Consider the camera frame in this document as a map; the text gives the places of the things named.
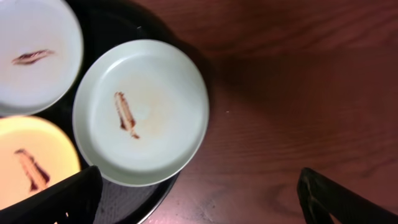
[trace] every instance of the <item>brown mark on plate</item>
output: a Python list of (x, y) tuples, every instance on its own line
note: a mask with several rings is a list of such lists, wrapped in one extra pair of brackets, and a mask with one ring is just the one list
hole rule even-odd
[(26, 53), (23, 54), (21, 56), (19, 56), (18, 58), (15, 58), (14, 60), (12, 60), (12, 63), (14, 65), (32, 65), (34, 63), (36, 63), (38, 60), (45, 58), (49, 55), (54, 54), (55, 52), (52, 50), (38, 50), (36, 52), (31, 52), (31, 53)]
[(119, 119), (120, 119), (120, 128), (128, 131), (131, 137), (135, 139), (139, 139), (138, 134), (135, 132), (134, 127), (136, 125), (136, 121), (132, 117), (129, 103), (124, 97), (124, 93), (116, 92), (114, 94), (114, 100), (116, 109), (118, 111)]
[(30, 180), (30, 192), (34, 190), (40, 192), (46, 189), (50, 176), (38, 165), (34, 157), (25, 149), (18, 149), (14, 154), (19, 156), (19, 163)]

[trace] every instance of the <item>yellow plate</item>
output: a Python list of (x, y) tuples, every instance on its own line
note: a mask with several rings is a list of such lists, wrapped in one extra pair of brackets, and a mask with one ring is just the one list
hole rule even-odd
[(33, 116), (0, 119), (0, 209), (80, 171), (68, 136)]

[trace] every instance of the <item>round plate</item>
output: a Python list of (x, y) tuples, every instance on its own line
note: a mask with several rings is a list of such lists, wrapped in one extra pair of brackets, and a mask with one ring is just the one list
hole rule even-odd
[(76, 94), (78, 148), (103, 177), (128, 186), (161, 182), (196, 153), (208, 98), (195, 64), (179, 49), (135, 40), (100, 57)]
[(0, 119), (0, 210), (80, 170), (72, 142), (37, 117)]
[(48, 108), (71, 87), (81, 64), (74, 13), (61, 0), (3, 0), (0, 30), (0, 115)]

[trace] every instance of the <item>black tray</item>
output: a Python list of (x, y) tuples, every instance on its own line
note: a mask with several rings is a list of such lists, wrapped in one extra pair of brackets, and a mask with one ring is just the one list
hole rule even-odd
[[(63, 129), (73, 141), (72, 108), (78, 85), (94, 61), (109, 49), (131, 40), (156, 39), (182, 51), (195, 52), (177, 40), (167, 27), (147, 10), (120, 0), (66, 0), (83, 31), (84, 57), (80, 74), (70, 91), (49, 109), (36, 114)], [(79, 154), (82, 169), (88, 167)], [(163, 201), (178, 174), (150, 187), (123, 187), (104, 181), (95, 223), (142, 223)]]

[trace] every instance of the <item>wooden table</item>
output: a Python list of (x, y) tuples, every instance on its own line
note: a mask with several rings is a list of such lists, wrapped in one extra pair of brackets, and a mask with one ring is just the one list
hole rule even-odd
[(137, 2), (211, 62), (206, 138), (146, 223), (305, 223), (303, 167), (398, 213), (398, 1)]

